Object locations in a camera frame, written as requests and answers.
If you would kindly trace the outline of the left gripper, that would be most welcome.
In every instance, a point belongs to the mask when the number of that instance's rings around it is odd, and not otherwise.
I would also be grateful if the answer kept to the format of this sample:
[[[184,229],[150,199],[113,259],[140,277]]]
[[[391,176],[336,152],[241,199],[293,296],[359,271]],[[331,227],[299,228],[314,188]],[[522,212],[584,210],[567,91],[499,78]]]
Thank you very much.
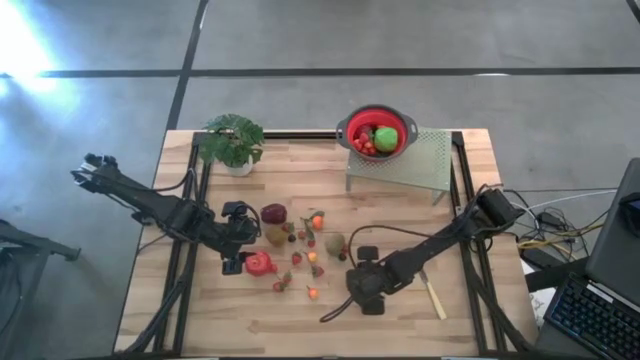
[[[221,235],[222,274],[238,275],[242,273],[244,263],[255,252],[242,251],[244,245],[251,245],[261,235],[261,224],[256,210],[244,201],[226,202],[223,205],[223,218],[227,223],[223,225]]]

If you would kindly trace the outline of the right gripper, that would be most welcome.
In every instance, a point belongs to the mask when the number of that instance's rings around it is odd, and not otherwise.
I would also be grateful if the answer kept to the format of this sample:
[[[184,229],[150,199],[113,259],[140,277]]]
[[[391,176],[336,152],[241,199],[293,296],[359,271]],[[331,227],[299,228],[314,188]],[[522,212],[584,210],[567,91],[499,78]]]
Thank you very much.
[[[394,294],[401,287],[402,282],[379,262],[376,246],[357,249],[356,266],[346,272],[346,288],[350,299],[360,307],[362,315],[383,315],[384,294]]]

